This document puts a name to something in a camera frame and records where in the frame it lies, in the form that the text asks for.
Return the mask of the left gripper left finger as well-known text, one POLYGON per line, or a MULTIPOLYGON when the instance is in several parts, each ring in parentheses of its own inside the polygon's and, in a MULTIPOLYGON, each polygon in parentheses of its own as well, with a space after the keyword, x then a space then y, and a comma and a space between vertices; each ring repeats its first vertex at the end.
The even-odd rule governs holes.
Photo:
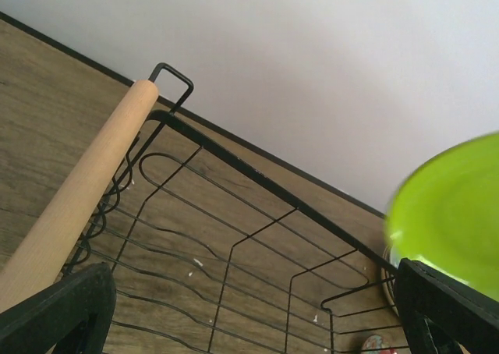
POLYGON ((101 353, 115 306, 110 267, 91 264, 1 313, 1 352, 101 353))

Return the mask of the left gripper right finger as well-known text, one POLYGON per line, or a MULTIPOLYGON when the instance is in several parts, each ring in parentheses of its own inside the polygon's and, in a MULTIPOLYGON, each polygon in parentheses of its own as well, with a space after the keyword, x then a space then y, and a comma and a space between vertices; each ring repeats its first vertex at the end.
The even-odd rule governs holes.
POLYGON ((401 260, 395 304, 412 353, 498 352, 498 302, 422 262, 401 260))

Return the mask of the small red floral plate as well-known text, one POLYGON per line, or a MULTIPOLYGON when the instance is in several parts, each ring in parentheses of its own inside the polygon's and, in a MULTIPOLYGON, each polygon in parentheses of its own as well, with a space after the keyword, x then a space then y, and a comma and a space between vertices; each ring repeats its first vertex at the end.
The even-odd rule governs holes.
POLYGON ((396 354, 394 349, 386 338, 381 335, 370 335, 361 346, 362 354, 396 354))

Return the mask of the beige floral plate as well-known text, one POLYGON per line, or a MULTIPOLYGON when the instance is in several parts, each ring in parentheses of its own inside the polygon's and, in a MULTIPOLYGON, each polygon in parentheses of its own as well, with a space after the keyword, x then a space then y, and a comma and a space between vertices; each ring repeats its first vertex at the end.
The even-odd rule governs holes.
MULTIPOLYGON (((383 253, 383 257, 395 269, 398 268, 398 265, 400 263, 400 257, 392 247, 386 246, 383 253)), ((395 305, 395 293, 394 293, 395 277, 389 270, 382 267, 380 269, 380 278, 384 280, 384 282, 382 283, 382 287, 385 298, 389 303, 389 305, 391 306, 394 314, 398 316, 398 309, 395 305)))

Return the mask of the lime green plate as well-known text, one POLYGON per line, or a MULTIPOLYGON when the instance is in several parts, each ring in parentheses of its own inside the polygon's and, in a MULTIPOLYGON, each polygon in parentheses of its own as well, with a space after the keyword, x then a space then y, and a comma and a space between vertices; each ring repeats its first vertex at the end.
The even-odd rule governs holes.
POLYGON ((425 161, 394 193, 384 235, 418 260, 498 299, 498 134, 455 145, 425 161))

